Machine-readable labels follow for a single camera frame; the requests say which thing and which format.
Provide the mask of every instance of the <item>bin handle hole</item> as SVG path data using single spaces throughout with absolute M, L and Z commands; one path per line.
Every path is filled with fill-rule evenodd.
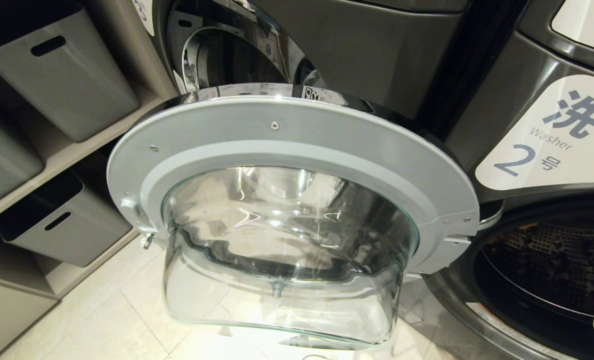
M 46 55 L 50 51 L 57 50 L 62 46 L 66 45 L 66 38 L 63 36 L 55 36 L 54 38 L 47 39 L 43 43 L 39 45 L 35 45 L 30 48 L 30 52 L 35 55 L 35 57 L 40 57 L 42 55 Z
M 63 221 L 65 219 L 67 219 L 70 216 L 70 212 L 64 212 L 63 214 L 59 215 L 58 218 L 54 219 L 51 223 L 49 223 L 48 225 L 46 225 L 46 227 L 44 227 L 43 229 L 46 231 L 50 231 L 53 230 L 55 228 L 55 226 L 63 223 Z

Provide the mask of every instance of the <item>chinese character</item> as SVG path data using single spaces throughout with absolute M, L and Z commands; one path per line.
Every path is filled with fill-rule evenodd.
M 545 159 L 541 160 L 541 164 L 543 164 L 543 169 L 545 171 L 550 171 L 552 169 L 554 169 L 555 167 L 559 167 L 559 164 L 561 164 L 561 160 L 555 159 L 552 156 L 546 157 Z
M 581 96 L 579 96 L 579 93 L 576 90 L 571 91 L 568 94 L 570 94 L 570 98 L 572 100 L 579 100 L 581 98 Z M 573 127 L 573 129 L 570 130 L 570 135 L 576 137 L 577 139 L 582 139 L 586 137 L 589 133 L 583 128 L 585 128 L 587 125 L 594 126 L 594 118 L 592 118 L 592 116 L 594 115 L 594 98 L 591 96 L 586 96 L 586 98 L 577 101 L 575 104 L 572 104 L 572 106 L 568 105 L 568 103 L 565 100 L 559 100 L 558 104 L 559 109 L 566 109 L 568 107 L 571 107 L 571 109 L 569 109 L 566 112 L 566 115 L 569 116 L 569 118 L 567 120 L 553 123 L 552 127 L 565 128 L 566 126 L 573 125 L 578 121 L 575 127 Z M 547 124 L 559 119 L 561 116 L 561 111 L 559 111 L 555 114 L 552 114 L 551 116 L 544 117 L 543 122 Z

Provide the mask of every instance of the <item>tile floor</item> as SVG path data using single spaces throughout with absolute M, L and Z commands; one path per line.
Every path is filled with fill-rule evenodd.
M 0 360 L 453 360 L 399 321 L 384 346 L 330 351 L 254 342 L 166 314 L 165 252 L 131 241 L 0 354 Z

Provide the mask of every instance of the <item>washer number 2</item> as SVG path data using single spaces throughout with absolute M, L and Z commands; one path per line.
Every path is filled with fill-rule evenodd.
M 523 164 L 527 164 L 527 163 L 531 162 L 537 156 L 537 152 L 534 150 L 534 148 L 531 148 L 530 146 L 527 146 L 527 145 L 517 144 L 517 145 L 514 145 L 514 148 L 525 150 L 527 152 L 526 157 L 524 157 L 523 159 L 518 160 L 518 161 L 501 162 L 499 164 L 495 164 L 495 167 L 502 171 L 505 171 L 508 174 L 511 174 L 512 176 L 518 176 L 519 175 L 518 172 L 511 170 L 509 168 L 522 166 Z

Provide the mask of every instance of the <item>washer door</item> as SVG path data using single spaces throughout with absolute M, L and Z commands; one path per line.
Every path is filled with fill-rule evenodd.
M 109 188 L 167 244 L 174 317 L 358 349 L 390 336 L 401 282 L 450 264 L 479 223 L 467 176 L 402 125 L 328 89 L 202 89 L 119 141 Z

